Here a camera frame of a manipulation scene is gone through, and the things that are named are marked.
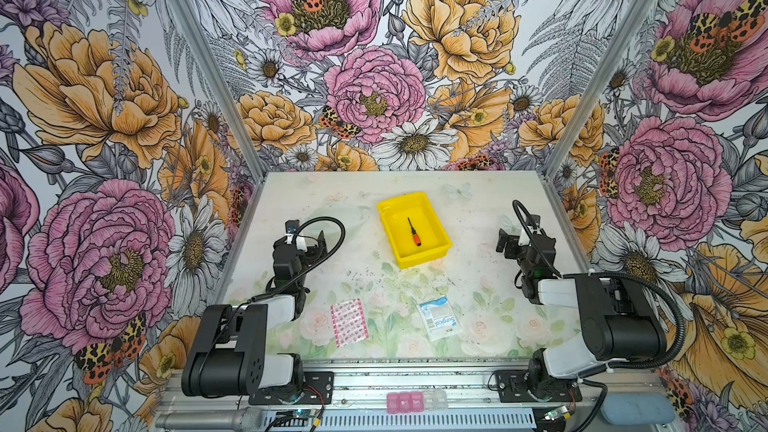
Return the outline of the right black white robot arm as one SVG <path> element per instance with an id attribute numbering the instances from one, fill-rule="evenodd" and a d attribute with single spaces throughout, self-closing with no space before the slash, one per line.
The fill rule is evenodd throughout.
<path id="1" fill-rule="evenodd" d="M 537 306 L 569 308 L 579 320 L 574 337 L 536 350 L 526 368 L 493 373 L 489 386 L 503 403 L 578 402 L 579 385 L 612 362 L 652 368 L 667 351 L 643 284 L 594 273 L 561 278 L 552 268 L 555 244 L 540 228 L 521 235 L 498 233 L 496 251 L 517 262 L 515 282 L 524 297 Z"/>

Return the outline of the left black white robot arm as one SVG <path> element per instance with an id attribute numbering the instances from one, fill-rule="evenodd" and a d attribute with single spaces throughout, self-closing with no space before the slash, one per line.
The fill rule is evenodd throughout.
<path id="1" fill-rule="evenodd" d="M 307 272 L 328 256 L 323 232 L 303 233 L 297 220 L 273 244 L 273 277 L 265 292 L 237 306 L 205 309 L 181 375 L 188 397 L 246 397 L 251 405 L 293 404 L 309 390 L 301 357 L 270 355 L 268 332 L 297 320 L 306 305 Z"/>

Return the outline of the red handled screwdriver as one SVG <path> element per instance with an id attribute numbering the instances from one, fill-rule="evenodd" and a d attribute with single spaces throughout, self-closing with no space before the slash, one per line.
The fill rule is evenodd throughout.
<path id="1" fill-rule="evenodd" d="M 421 247 L 422 246 L 422 241 L 421 241 L 420 236 L 418 235 L 418 232 L 416 231 L 415 227 L 413 226 L 413 223 L 412 223 L 411 219 L 407 218 L 407 221 L 408 221 L 408 225 L 409 225 L 409 228 L 410 228 L 410 233 L 411 233 L 411 236 L 412 236 L 414 244 L 417 247 Z"/>

